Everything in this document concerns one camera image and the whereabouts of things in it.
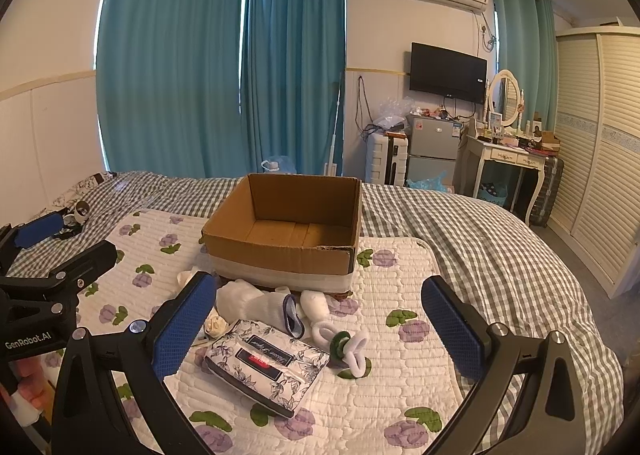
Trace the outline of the person's hand white glove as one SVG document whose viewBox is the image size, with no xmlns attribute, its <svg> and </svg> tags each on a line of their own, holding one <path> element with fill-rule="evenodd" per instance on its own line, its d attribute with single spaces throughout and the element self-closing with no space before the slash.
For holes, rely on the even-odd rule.
<svg viewBox="0 0 640 455">
<path fill-rule="evenodd" d="M 27 427 L 40 417 L 50 418 L 54 391 L 44 373 L 40 355 L 14 362 L 12 374 L 17 378 L 17 389 L 2 393 L 18 424 Z"/>
</svg>

